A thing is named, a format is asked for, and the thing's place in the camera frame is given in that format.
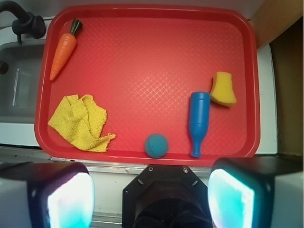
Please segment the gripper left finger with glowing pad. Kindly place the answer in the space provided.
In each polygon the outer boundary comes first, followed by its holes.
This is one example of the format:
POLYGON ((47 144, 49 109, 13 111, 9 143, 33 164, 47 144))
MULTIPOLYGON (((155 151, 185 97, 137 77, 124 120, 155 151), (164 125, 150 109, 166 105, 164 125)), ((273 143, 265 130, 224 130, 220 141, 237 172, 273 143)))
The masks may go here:
POLYGON ((88 228, 95 187, 80 162, 2 163, 2 228, 88 228))

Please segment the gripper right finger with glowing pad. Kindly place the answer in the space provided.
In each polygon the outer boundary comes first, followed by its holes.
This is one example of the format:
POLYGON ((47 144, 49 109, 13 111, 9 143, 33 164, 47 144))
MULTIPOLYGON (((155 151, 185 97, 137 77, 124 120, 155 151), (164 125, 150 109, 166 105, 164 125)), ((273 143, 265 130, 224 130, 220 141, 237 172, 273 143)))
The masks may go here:
POLYGON ((302 228, 302 157, 220 158, 208 181, 217 228, 302 228))

